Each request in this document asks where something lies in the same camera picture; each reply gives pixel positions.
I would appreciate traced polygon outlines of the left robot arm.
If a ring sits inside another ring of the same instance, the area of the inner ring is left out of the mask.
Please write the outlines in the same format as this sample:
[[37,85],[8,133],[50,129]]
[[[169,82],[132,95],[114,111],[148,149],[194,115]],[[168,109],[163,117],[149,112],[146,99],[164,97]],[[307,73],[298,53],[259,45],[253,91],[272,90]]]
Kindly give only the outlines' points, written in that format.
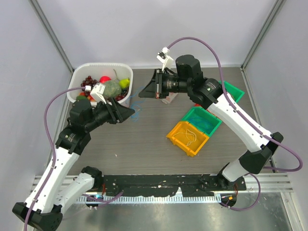
[[68,208],[87,191],[97,192],[103,185],[103,174],[94,167],[85,167],[77,179],[65,189],[60,187],[74,163],[91,140],[90,132],[104,123],[117,124],[135,113],[112,99],[93,107],[89,100],[79,100],[69,112],[68,125],[52,144],[52,158],[34,191],[24,202],[13,207],[13,213],[39,231],[56,230]]

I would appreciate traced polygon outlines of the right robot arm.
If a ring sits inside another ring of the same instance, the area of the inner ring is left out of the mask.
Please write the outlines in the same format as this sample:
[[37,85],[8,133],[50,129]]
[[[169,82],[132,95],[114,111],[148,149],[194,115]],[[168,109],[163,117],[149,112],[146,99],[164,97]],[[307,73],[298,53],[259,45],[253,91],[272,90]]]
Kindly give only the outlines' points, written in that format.
[[218,173],[217,183],[221,189],[230,189],[248,173],[260,173],[283,141],[283,135],[263,128],[237,105],[220,82],[205,78],[194,56],[182,55],[175,63],[176,72],[168,68],[155,69],[139,97],[164,99],[170,93],[186,93],[191,101],[217,116],[242,140],[247,151]]

